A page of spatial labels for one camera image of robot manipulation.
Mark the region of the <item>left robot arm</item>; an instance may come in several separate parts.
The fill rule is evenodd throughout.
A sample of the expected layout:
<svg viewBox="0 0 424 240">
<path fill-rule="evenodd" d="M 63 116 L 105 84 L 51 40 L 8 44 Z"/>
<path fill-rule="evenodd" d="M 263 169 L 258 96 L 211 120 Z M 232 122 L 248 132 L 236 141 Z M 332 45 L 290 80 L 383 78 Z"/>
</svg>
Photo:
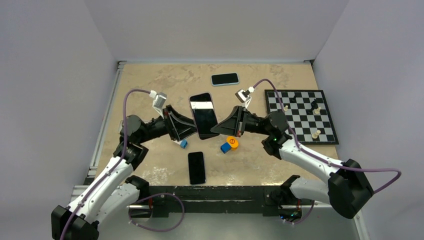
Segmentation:
<svg viewBox="0 0 424 240">
<path fill-rule="evenodd" d="M 193 119 L 176 112 L 171 105 L 161 115 L 145 123 L 137 115 L 124 120 L 120 143 L 101 174 L 67 206 L 51 213 L 55 240 L 96 240 L 105 222 L 128 205 L 142 205 L 149 199 L 149 183 L 133 174 L 148 153 L 142 144 L 169 135 L 181 143 L 196 133 Z"/>
</svg>

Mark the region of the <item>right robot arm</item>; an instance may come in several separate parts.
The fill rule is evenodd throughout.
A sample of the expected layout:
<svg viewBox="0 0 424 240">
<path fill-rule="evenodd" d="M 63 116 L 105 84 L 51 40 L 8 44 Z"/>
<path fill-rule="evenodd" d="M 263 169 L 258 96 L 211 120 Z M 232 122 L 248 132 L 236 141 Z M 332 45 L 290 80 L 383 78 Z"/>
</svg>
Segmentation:
<svg viewBox="0 0 424 240">
<path fill-rule="evenodd" d="M 300 144 L 282 111 L 259 117 L 245 107 L 235 106 L 225 120 L 210 130 L 233 137 L 241 137 L 245 132 L 266 135 L 261 143 L 268 155 L 297 165 L 318 178 L 307 180 L 294 176 L 288 179 L 280 191 L 282 200 L 288 204 L 298 199 L 315 200 L 331 205 L 339 215 L 352 219 L 374 195 L 365 170 L 358 162 L 353 159 L 343 162 Z"/>
</svg>

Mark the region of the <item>black phone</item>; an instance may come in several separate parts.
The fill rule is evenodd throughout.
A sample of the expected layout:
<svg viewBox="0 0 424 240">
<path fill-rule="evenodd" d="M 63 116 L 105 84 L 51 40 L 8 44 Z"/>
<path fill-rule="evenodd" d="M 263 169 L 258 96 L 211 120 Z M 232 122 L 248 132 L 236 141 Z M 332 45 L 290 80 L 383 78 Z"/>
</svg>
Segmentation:
<svg viewBox="0 0 424 240">
<path fill-rule="evenodd" d="M 204 154 L 201 151 L 188 154 L 189 181 L 191 185 L 204 184 L 206 182 L 206 171 Z"/>
</svg>

